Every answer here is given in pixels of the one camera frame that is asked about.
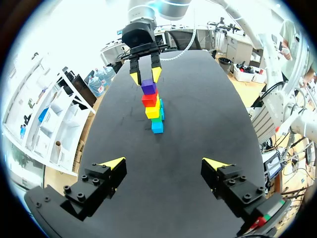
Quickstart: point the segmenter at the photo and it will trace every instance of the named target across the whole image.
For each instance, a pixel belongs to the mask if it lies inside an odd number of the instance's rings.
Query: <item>trash can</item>
[[[228,74],[230,72],[230,67],[231,67],[231,64],[232,64],[232,61],[227,59],[227,58],[219,58],[219,65],[220,67],[223,69],[223,71]]]

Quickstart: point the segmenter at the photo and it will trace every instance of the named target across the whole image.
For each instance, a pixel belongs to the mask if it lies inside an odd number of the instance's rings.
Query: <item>red block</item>
[[[144,106],[147,107],[155,107],[155,104],[157,103],[157,95],[158,95],[158,90],[156,89],[154,94],[149,94],[149,95],[143,95],[142,96],[142,103]]]

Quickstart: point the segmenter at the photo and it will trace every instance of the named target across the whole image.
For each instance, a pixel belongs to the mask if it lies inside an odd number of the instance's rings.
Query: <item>yellow block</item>
[[[118,159],[115,159],[115,160],[110,160],[108,162],[105,162],[105,163],[102,163],[102,164],[98,164],[98,165],[106,165],[106,166],[110,167],[111,170],[113,170],[114,167],[116,167],[121,162],[121,160],[125,160],[125,157],[121,157],[121,158],[118,158]]]
[[[132,73],[130,75],[133,78],[134,82],[140,86],[140,84],[138,83],[138,73]]]
[[[157,103],[155,107],[147,107],[145,108],[145,114],[147,115],[148,119],[158,118],[159,117],[159,95],[157,95]]]
[[[157,83],[157,82],[158,82],[158,80],[159,80],[159,75],[160,75],[161,72],[162,72],[161,67],[152,68],[152,76],[153,76],[153,81],[154,81],[154,83]]]
[[[206,160],[206,162],[208,164],[210,164],[216,171],[218,168],[220,168],[221,166],[229,166],[228,164],[224,164],[222,162],[218,162],[216,160],[211,160],[211,159],[208,159],[208,158],[203,158],[203,160]]]

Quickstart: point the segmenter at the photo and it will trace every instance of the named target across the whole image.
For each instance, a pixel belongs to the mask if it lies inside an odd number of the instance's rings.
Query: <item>storage bin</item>
[[[64,122],[70,126],[79,126],[81,123],[81,117],[80,117],[80,108],[79,105],[76,104],[74,106],[69,107],[69,109],[67,110],[67,113],[64,117]]]
[[[58,115],[56,115],[56,113],[49,107],[43,118],[43,121],[40,124],[40,128],[46,130],[49,133],[53,133],[57,120]]]
[[[255,76],[253,73],[244,73],[237,68],[237,64],[234,64],[233,75],[240,82],[251,82]]]
[[[74,158],[70,157],[70,153],[64,147],[60,150],[58,157],[58,166],[71,170]]]
[[[254,69],[254,73],[255,73],[256,71],[259,72],[262,68],[258,68],[258,67],[253,66],[253,69]],[[262,69],[262,70],[263,70],[262,74],[255,73],[255,77],[252,79],[253,82],[266,83],[266,70],[265,69]]]
[[[52,77],[41,75],[36,82],[42,89],[47,89],[52,83]]]
[[[46,115],[48,109],[49,109],[49,108],[45,108],[45,109],[41,112],[41,114],[39,115],[38,120],[39,120],[40,122],[42,122],[42,121],[44,120],[44,117],[45,117],[45,115]]]
[[[66,150],[63,145],[60,146],[60,153],[58,154],[56,152],[54,154],[55,156],[51,156],[50,162],[57,166],[60,166],[64,162],[65,158],[69,157],[69,151]]]
[[[220,67],[226,74],[228,74],[230,72],[230,67],[232,66],[232,61],[224,57],[221,57],[218,60]]]
[[[65,103],[68,101],[68,97],[68,94],[64,90],[64,86],[61,87],[51,102],[51,108],[55,113],[59,113],[69,106],[69,104]]]

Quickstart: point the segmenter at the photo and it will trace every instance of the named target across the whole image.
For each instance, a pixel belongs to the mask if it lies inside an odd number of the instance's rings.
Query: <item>green block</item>
[[[271,216],[270,216],[269,214],[265,214],[265,215],[264,215],[264,219],[265,219],[266,221],[268,221],[269,219],[271,219]]]
[[[161,122],[162,121],[162,114],[160,113],[160,111],[159,111],[159,117],[152,118],[151,120],[152,120],[152,122]]]

